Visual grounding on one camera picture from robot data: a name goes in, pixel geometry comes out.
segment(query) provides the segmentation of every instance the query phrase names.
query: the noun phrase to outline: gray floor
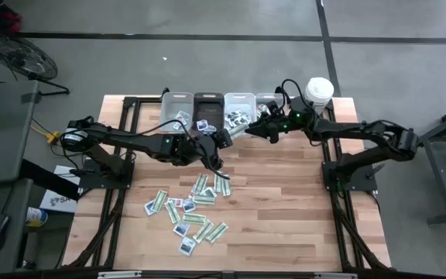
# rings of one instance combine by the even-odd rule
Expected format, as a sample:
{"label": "gray floor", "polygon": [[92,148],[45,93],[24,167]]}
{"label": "gray floor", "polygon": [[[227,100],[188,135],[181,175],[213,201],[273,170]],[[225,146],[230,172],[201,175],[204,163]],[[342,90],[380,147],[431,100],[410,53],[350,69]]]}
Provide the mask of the gray floor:
{"label": "gray floor", "polygon": [[[312,0],[9,1],[25,31],[321,34]],[[335,36],[446,37],[445,0],[324,0]],[[45,98],[35,117],[52,130],[70,119],[97,116],[106,94],[177,91],[270,92],[284,79],[302,86],[328,77],[322,43],[33,40],[57,63],[55,82],[70,96]],[[353,97],[361,119],[390,119],[425,133],[446,113],[446,45],[334,43],[342,96]],[[0,66],[0,80],[11,81]],[[26,156],[53,169],[65,164],[39,135]],[[399,270],[446,275],[446,226],[426,218],[445,213],[423,150],[413,161],[386,163],[377,174],[386,241]],[[54,233],[56,241],[63,236]],[[39,242],[39,267],[56,263],[59,249]]]}

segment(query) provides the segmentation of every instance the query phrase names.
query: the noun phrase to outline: concrete floor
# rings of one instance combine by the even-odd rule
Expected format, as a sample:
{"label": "concrete floor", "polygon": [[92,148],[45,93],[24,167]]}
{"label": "concrete floor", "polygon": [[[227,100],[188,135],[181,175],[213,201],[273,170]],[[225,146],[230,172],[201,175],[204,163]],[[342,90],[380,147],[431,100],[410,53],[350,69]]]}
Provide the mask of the concrete floor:
{"label": "concrete floor", "polygon": [[[314,0],[12,0],[24,31],[319,36]],[[445,0],[324,0],[332,36],[446,37]],[[35,118],[52,130],[96,116],[106,94],[177,91],[270,92],[284,79],[302,86],[328,77],[322,43],[32,40],[58,64],[54,80],[72,94],[43,99]],[[390,119],[423,134],[446,113],[446,45],[333,43],[342,96],[360,119]],[[0,65],[0,81],[13,79]],[[387,162],[376,180],[386,241],[398,270],[446,275],[446,212],[422,149],[406,163]],[[26,157],[45,168],[67,164],[30,135]],[[54,234],[56,241],[63,236]],[[59,249],[39,243],[40,268]]]}

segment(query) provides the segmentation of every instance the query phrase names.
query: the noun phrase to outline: robotic arm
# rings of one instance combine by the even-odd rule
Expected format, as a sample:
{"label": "robotic arm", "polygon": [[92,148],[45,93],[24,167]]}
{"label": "robotic arm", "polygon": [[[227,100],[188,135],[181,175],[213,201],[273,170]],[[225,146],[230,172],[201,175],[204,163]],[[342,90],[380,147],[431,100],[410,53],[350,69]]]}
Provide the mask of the robotic arm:
{"label": "robotic arm", "polygon": [[333,170],[334,176],[342,183],[349,182],[352,174],[360,167],[369,166],[383,160],[412,160],[416,154],[419,139],[412,129],[405,129],[386,120],[371,123],[335,123],[320,118],[314,111],[312,102],[293,98],[290,112],[284,115],[274,101],[267,104],[270,115],[263,113],[261,118],[249,125],[246,133],[277,143],[279,133],[301,130],[311,141],[325,141],[333,137],[344,139],[371,140],[377,147],[351,155],[344,153],[338,158]]}
{"label": "robotic arm", "polygon": [[[153,134],[129,133],[101,123],[94,122],[89,116],[85,119],[70,121],[67,131],[61,135],[61,145],[71,152],[82,152],[94,160],[100,172],[108,177],[121,178],[126,175],[125,162],[118,155],[111,155],[100,143],[141,151],[159,162],[173,166],[187,166],[197,160],[209,170],[217,171],[223,161],[218,156],[218,149],[230,147],[232,139],[226,129],[210,135],[190,136],[188,133]],[[89,170],[76,170],[78,174]]]}

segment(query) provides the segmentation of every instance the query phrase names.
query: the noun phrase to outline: wooden table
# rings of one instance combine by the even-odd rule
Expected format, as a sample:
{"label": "wooden table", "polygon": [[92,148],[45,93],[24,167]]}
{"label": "wooden table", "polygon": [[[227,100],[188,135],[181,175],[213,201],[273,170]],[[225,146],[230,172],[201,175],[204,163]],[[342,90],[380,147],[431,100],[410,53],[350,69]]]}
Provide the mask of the wooden table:
{"label": "wooden table", "polygon": [[[118,127],[124,97],[106,95],[98,121]],[[334,111],[338,122],[357,122],[351,98],[334,99]],[[159,114],[160,105],[142,105],[137,131],[156,126]],[[341,146],[350,153],[364,148],[362,141],[351,139],[343,139]],[[115,269],[341,270],[331,199],[323,189],[320,147],[312,147],[297,131],[280,134],[280,141],[273,145],[260,138],[238,138],[233,147],[220,150],[220,156],[225,162],[223,171],[231,177],[232,195],[219,195],[216,205],[198,206],[195,213],[206,215],[215,225],[225,222],[229,229],[214,245],[204,241],[186,257],[178,252],[181,238],[172,231],[166,209],[147,217],[143,206],[158,190],[168,191],[173,198],[186,198],[199,173],[210,174],[209,185],[213,185],[213,175],[200,162],[173,167],[137,153]],[[78,202],[63,264],[76,259],[96,233],[104,195],[104,190],[93,190]],[[352,192],[352,201],[359,233],[376,256],[390,265],[376,203],[363,192]],[[192,225],[188,236],[199,228]],[[108,244],[109,234],[102,263]],[[354,263],[348,237],[347,246]]]}

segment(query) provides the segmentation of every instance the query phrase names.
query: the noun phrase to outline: wooden tabletop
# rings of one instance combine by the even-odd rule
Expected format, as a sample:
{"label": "wooden tabletop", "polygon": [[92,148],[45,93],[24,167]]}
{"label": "wooden tabletop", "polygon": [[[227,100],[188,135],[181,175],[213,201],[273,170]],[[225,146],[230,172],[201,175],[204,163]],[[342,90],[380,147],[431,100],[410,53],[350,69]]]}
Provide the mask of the wooden tabletop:
{"label": "wooden tabletop", "polygon": [[[124,97],[106,95],[98,121],[118,127]],[[335,98],[334,111],[338,122],[357,122],[351,98]],[[137,131],[156,126],[159,114],[160,105],[142,105]],[[364,147],[360,140],[343,139],[341,148],[357,153]],[[214,245],[206,241],[197,245],[191,257],[178,252],[182,239],[172,231],[166,209],[148,217],[143,206],[155,198],[158,190],[168,191],[172,198],[186,198],[199,173],[209,174],[210,186],[213,174],[200,162],[173,167],[137,153],[132,187],[123,209],[115,269],[341,270],[331,199],[323,188],[320,147],[312,147],[297,131],[280,134],[277,144],[245,136],[219,153],[225,162],[222,170],[231,178],[232,195],[219,195],[215,205],[198,205],[194,213],[206,215],[215,225],[224,222],[229,228]],[[78,202],[63,264],[75,260],[96,233],[104,195],[104,190],[93,190]],[[363,192],[352,192],[352,201],[360,235],[373,253],[390,265],[376,203]],[[192,225],[187,235],[192,236],[199,228]],[[105,237],[101,262],[109,237]],[[353,264],[352,243],[346,238]]]}

